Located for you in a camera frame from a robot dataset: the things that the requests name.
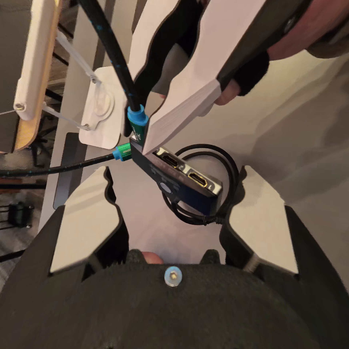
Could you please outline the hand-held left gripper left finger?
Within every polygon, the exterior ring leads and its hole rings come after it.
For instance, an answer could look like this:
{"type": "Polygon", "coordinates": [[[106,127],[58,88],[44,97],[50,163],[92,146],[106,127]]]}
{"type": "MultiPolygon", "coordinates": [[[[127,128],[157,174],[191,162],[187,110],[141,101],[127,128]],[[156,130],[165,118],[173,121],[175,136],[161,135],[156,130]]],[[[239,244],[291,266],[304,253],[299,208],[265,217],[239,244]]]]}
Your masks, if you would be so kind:
{"type": "Polygon", "coordinates": [[[129,233],[116,204],[109,167],[96,169],[70,195],[51,262],[50,273],[87,264],[93,272],[122,264],[129,233]]]}

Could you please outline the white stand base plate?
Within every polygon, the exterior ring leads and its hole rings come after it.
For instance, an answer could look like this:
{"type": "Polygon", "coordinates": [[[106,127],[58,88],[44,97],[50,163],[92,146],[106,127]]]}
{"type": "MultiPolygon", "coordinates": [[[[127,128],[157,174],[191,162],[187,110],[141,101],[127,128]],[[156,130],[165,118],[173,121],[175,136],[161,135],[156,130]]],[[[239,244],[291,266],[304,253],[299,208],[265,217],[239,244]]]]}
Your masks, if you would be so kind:
{"type": "Polygon", "coordinates": [[[83,144],[112,149],[119,142],[124,126],[126,97],[112,66],[95,70],[99,82],[90,82],[79,130],[83,144]]]}

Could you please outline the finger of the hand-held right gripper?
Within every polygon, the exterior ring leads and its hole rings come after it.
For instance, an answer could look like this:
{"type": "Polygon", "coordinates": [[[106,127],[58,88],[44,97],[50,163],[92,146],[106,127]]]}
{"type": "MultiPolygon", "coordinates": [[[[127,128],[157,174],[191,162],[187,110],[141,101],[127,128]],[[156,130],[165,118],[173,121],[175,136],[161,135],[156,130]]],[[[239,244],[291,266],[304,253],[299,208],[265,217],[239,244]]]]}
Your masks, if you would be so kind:
{"type": "Polygon", "coordinates": [[[138,0],[132,23],[132,41],[129,54],[128,68],[134,81],[139,103],[145,107],[152,87],[142,86],[140,75],[145,69],[150,49],[155,35],[166,20],[176,9],[178,0],[138,0]]]}
{"type": "Polygon", "coordinates": [[[221,94],[217,76],[266,1],[213,0],[200,20],[193,55],[151,116],[142,149],[148,155],[196,117],[206,115],[221,94]]]}

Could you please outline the black port adapter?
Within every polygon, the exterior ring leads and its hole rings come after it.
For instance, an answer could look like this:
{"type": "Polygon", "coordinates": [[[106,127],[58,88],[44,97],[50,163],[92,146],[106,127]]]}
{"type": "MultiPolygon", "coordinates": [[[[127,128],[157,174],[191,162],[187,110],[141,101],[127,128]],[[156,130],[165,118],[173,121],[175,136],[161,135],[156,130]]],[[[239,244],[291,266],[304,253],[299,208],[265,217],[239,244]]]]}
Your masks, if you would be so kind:
{"type": "Polygon", "coordinates": [[[205,216],[217,212],[223,193],[220,180],[201,173],[165,148],[143,155],[135,136],[129,142],[133,162],[156,182],[171,202],[183,202],[205,216]]]}

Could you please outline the person's right hand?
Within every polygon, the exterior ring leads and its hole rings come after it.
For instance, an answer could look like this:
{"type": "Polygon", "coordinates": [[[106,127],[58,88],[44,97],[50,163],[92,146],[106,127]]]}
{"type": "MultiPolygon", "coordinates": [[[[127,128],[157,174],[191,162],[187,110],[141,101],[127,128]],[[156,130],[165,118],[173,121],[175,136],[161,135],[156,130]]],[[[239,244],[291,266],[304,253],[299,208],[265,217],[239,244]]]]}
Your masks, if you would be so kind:
{"type": "MultiPolygon", "coordinates": [[[[295,26],[267,52],[269,61],[286,59],[306,50],[326,33],[348,20],[348,0],[314,0],[295,26]]],[[[216,99],[216,105],[226,105],[240,92],[239,85],[231,80],[216,99]]]]}

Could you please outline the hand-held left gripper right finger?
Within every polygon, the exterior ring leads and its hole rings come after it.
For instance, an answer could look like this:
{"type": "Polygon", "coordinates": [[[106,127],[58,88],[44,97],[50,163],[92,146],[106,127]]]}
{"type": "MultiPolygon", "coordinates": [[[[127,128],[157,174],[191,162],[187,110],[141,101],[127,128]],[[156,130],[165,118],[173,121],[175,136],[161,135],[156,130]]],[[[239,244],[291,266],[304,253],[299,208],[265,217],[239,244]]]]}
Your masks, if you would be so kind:
{"type": "Polygon", "coordinates": [[[251,166],[243,166],[220,230],[225,264],[249,273],[260,265],[298,274],[298,265],[280,194],[251,166]]]}

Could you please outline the white stand bar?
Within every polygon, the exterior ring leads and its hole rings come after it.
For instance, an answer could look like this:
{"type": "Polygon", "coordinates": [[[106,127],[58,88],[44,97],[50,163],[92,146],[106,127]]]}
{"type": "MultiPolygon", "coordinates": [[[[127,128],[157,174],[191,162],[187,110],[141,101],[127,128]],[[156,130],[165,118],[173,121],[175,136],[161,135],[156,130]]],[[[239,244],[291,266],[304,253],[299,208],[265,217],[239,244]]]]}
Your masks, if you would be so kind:
{"type": "Polygon", "coordinates": [[[59,0],[32,1],[24,60],[13,105],[24,121],[33,120],[42,110],[61,7],[59,0]]]}

